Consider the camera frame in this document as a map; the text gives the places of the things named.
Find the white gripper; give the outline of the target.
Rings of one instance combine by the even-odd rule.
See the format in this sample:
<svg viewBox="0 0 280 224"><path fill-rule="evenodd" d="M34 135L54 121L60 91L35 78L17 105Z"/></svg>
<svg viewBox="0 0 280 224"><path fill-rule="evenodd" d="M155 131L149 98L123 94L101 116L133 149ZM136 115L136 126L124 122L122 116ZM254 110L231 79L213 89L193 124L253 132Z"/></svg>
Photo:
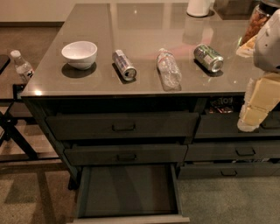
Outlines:
<svg viewBox="0 0 280 224"><path fill-rule="evenodd" d="M256 35L253 58L256 67L274 73L249 80L237 122L243 132L257 129L280 102L280 9Z"/></svg>

